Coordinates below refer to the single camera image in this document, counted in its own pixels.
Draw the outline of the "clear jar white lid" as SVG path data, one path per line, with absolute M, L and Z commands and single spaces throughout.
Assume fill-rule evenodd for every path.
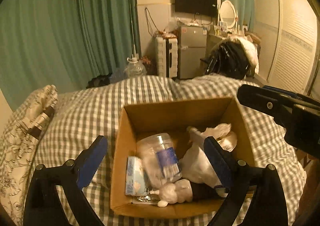
M 181 179 L 181 169 L 169 134 L 155 134 L 139 140 L 136 154 L 142 160 L 152 188 L 159 189 Z

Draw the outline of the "blue white tissue box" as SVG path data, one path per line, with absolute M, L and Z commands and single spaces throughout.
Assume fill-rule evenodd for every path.
M 148 193 L 148 176 L 144 171 L 142 160 L 137 156 L 129 156 L 126 167 L 125 195 L 140 197 Z

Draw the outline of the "white plush toy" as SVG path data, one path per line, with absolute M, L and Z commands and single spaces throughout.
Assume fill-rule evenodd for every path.
M 174 183 L 167 183 L 154 192 L 159 197 L 157 206 L 166 207 L 168 204 L 184 203 L 193 201 L 191 183 L 187 179 L 181 179 Z

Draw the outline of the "floral patterned pillow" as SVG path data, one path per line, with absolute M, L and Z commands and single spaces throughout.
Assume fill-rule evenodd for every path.
M 1 136 L 1 206 L 14 225 L 23 224 L 30 170 L 56 104 L 56 86 L 33 91 L 13 112 Z

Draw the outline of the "white louvred wardrobe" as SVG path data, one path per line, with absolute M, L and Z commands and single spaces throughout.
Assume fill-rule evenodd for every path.
M 306 93 L 315 65 L 317 17 L 307 0 L 254 0 L 254 32 L 261 37 L 262 84 Z

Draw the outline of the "white padded coat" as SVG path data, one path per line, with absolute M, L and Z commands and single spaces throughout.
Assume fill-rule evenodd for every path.
M 254 70 L 255 74 L 259 74 L 259 60 L 258 60 L 258 50 L 255 45 L 249 41 L 246 37 L 240 37 L 233 35 L 229 37 L 230 41 L 239 43 L 244 49 L 245 55 L 250 63 L 251 68 Z

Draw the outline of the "chair with black jacket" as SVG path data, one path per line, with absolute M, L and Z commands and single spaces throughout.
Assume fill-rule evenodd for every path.
M 220 74 L 236 80 L 243 80 L 251 65 L 240 43 L 223 40 L 215 45 L 209 56 L 201 58 L 204 74 Z

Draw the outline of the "grey checked bed cover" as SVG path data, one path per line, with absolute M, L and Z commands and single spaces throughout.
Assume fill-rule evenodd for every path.
M 212 214 L 162 220 L 117 216 L 113 213 L 109 199 L 120 112 L 127 104 L 235 96 L 241 85 L 242 81 L 221 75 L 181 82 L 144 76 L 99 88 L 57 93 L 54 116 L 38 144 L 29 182 L 37 164 L 48 167 L 62 165 L 89 147 L 97 136 L 103 135 L 108 139 L 108 153 L 84 193 L 105 225 L 206 225 Z M 247 126 L 255 163 L 258 166 L 274 164 L 278 170 L 289 223 L 292 224 L 305 186 L 306 173 L 294 148 L 284 141 L 285 130 L 272 117 L 243 106 L 240 111 Z

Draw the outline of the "white oval vanity mirror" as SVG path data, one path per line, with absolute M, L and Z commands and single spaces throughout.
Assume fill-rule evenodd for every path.
M 238 21 L 238 13 L 234 5 L 229 0 L 225 0 L 221 3 L 219 9 L 219 19 L 220 21 L 226 23 L 228 29 L 236 26 L 236 22 Z

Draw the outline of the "grey mini fridge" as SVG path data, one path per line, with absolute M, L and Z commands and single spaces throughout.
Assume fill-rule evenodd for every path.
M 178 36 L 178 78 L 191 79 L 201 74 L 201 58 L 206 55 L 207 29 L 183 25 Z

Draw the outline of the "white suitcase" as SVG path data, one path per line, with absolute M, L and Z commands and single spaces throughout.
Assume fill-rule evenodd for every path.
M 178 72 L 177 37 L 158 36 L 155 38 L 157 74 L 160 77 L 176 78 Z

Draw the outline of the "large clear water bottle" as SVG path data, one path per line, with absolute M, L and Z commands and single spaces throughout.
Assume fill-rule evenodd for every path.
M 139 54 L 132 54 L 131 58 L 127 58 L 127 65 L 124 70 L 127 78 L 134 78 L 147 75 L 147 71 L 142 61 L 139 60 Z

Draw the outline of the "green curtain behind bed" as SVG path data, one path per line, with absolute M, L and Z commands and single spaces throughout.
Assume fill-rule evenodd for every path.
M 12 110 L 47 85 L 84 89 L 138 52 L 136 0 L 1 0 L 1 91 Z

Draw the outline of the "black wall television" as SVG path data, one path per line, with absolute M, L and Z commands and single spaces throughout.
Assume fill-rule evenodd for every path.
M 175 0 L 175 11 L 217 17 L 217 0 Z

